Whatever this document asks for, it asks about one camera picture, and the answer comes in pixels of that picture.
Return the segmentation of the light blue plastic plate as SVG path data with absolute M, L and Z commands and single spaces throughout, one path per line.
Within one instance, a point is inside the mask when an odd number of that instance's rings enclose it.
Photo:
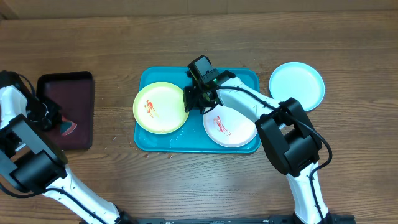
M 311 111 L 323 101 L 325 83 L 313 67 L 301 62 L 288 62 L 272 72 L 269 91 L 273 99 L 285 101 L 295 98 L 305 111 Z

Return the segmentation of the green and red sponge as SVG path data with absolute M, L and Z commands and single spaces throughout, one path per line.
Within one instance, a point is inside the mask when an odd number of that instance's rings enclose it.
M 75 128 L 77 127 L 77 124 L 74 123 L 73 121 L 70 121 L 69 119 L 66 119 L 64 116 L 62 116 L 62 121 L 60 123 L 60 134 L 62 136 L 67 136 L 71 134 Z

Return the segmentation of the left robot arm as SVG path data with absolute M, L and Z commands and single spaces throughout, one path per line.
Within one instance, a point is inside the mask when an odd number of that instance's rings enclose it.
M 1 190 L 15 198 L 52 198 L 83 223 L 136 223 L 79 180 L 64 153 L 91 147 L 94 93 L 87 71 L 42 75 L 37 86 L 1 71 L 1 177 L 15 191 Z

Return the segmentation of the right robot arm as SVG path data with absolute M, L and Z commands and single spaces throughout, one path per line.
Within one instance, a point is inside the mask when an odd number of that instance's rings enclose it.
M 315 131 L 298 100 L 277 101 L 244 84 L 233 72 L 219 72 L 201 55 L 188 64 L 192 85 L 183 89 L 185 111 L 216 106 L 232 108 L 252 121 L 269 162 L 284 174 L 295 203 L 297 223 L 328 223 L 318 171 L 319 150 L 329 147 Z

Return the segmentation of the yellow-green plastic plate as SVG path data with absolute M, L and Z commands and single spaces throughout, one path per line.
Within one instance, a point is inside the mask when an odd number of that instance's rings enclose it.
M 183 90 L 168 82 L 145 86 L 136 95 L 133 115 L 139 126 L 154 134 L 168 134 L 181 128 L 189 113 L 185 111 Z

